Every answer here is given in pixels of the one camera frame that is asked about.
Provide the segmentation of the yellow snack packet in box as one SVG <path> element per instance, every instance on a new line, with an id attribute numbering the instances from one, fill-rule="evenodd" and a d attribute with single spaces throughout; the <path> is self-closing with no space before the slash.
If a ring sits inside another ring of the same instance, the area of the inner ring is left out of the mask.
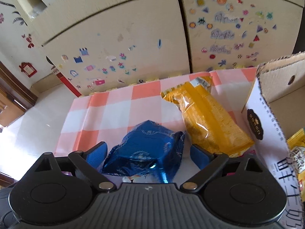
<path id="1" fill-rule="evenodd" d="M 298 130 L 287 141 L 290 149 L 290 159 L 295 169 L 301 191 L 304 190 L 304 128 Z"/>

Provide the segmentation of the dark blue foil snack bag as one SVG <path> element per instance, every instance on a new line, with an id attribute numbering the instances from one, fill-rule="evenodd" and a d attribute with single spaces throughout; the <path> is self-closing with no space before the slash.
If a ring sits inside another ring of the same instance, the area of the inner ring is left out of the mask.
<path id="1" fill-rule="evenodd" d="M 110 150 L 100 172 L 122 177 L 152 175 L 159 183 L 170 183 L 180 167 L 184 143 L 185 132 L 147 120 Z"/>

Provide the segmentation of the wooden door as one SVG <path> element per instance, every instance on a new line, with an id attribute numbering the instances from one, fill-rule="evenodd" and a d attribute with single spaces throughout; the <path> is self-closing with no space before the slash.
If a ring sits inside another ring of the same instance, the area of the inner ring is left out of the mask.
<path id="1" fill-rule="evenodd" d="M 38 97 L 26 88 L 1 62 L 1 126 L 7 127 L 32 108 Z"/>

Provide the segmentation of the orange white checkered tablecloth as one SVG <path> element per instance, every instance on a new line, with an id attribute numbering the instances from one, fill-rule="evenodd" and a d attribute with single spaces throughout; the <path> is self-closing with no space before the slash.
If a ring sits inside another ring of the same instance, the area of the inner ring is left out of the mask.
<path id="1" fill-rule="evenodd" d="M 55 156 L 75 150 L 87 151 L 104 141 L 108 149 L 118 145 L 137 124 L 152 120 L 172 131 L 184 131 L 182 115 L 175 104 L 160 93 L 196 77 L 211 76 L 211 94 L 247 134 L 241 110 L 249 94 L 256 69 L 229 69 L 198 72 L 119 88 L 76 98 L 64 122 Z"/>

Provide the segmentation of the beige cabinet with stickers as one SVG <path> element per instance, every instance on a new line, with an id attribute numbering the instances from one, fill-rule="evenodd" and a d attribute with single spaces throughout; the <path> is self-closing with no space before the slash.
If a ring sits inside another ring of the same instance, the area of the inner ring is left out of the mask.
<path id="1" fill-rule="evenodd" d="M 293 52 L 304 0 L 56 0 L 33 38 L 87 96 Z"/>

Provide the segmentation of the cardboard box with white flap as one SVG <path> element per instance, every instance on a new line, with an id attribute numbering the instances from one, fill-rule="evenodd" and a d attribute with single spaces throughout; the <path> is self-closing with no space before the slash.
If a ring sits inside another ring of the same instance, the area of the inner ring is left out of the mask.
<path id="1" fill-rule="evenodd" d="M 255 151 L 287 196 L 284 228 L 304 228 L 304 205 L 288 139 L 304 128 L 304 53 L 258 66 L 242 115 Z"/>

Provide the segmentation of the long yellow snack bag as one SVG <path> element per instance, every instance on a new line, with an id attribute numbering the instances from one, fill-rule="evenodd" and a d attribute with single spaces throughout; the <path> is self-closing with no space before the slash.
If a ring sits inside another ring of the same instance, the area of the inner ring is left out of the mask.
<path id="1" fill-rule="evenodd" d="M 209 76 L 179 84 L 161 92 L 161 97 L 181 111 L 193 144 L 210 153 L 223 152 L 230 157 L 243 155 L 254 141 L 232 119 L 210 93 Z"/>

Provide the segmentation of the red box on floor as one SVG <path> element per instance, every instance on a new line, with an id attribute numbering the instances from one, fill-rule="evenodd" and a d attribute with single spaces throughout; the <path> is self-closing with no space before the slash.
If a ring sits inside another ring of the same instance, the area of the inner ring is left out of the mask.
<path id="1" fill-rule="evenodd" d="M 71 82 L 58 70 L 57 67 L 51 68 L 53 73 L 59 78 L 59 80 L 68 88 L 76 97 L 80 97 L 82 94 L 71 84 Z"/>

